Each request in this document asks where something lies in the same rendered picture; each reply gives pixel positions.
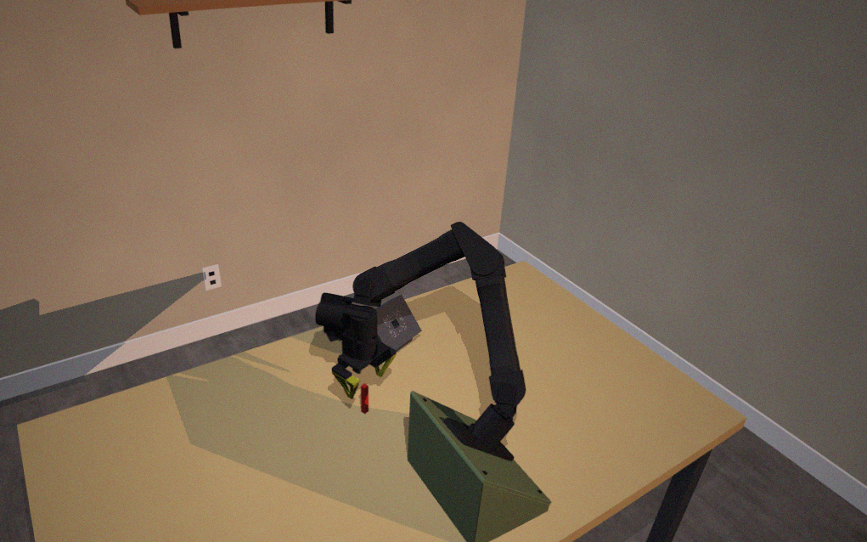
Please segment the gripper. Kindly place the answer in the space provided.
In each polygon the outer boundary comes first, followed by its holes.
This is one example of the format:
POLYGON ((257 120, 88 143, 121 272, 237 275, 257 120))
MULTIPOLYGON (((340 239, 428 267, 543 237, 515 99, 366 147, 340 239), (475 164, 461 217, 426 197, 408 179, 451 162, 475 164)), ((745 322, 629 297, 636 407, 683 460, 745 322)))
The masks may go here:
POLYGON ((353 399, 360 379, 353 376, 349 370, 346 370, 346 368, 350 366, 354 373, 361 374, 361 370, 363 370, 364 367, 367 367, 368 364, 372 364, 373 367, 376 367, 376 375, 382 377, 389 367, 389 364, 391 364, 392 360, 396 357, 397 350, 379 342, 377 340, 377 334, 373 338, 364 341, 360 341, 358 338, 353 337, 352 334, 350 334, 350 337, 354 340, 354 359, 350 359, 350 357, 344 353, 341 354, 338 357, 338 364, 335 364, 335 366, 332 367, 332 374, 342 387, 344 387, 347 397, 353 399), (384 363, 383 367, 379 370, 379 364, 382 363, 384 363), (346 383, 350 386, 350 392, 346 383))

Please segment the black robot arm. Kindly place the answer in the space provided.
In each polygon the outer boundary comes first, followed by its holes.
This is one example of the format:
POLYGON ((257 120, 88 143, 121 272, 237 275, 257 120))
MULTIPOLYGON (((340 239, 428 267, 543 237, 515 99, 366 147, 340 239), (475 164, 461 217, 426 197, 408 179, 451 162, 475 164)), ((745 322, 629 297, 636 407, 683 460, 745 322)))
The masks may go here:
POLYGON ((317 325, 324 327, 329 341, 342 340, 342 352, 354 359, 354 340, 350 334, 360 341, 369 340, 377 334, 377 311, 374 307, 380 307, 382 299, 432 270, 464 256, 481 299, 491 370, 489 381, 496 404, 490 404, 470 426, 448 417, 443 422, 463 445, 512 461, 515 457, 504 447, 502 439, 515 424, 513 416, 516 415, 517 404, 525 396, 526 385, 520 371, 508 308, 504 258, 466 224, 456 222, 452 224, 452 230, 417 250, 379 267, 364 270, 353 281, 352 299, 323 292, 315 320, 317 325))

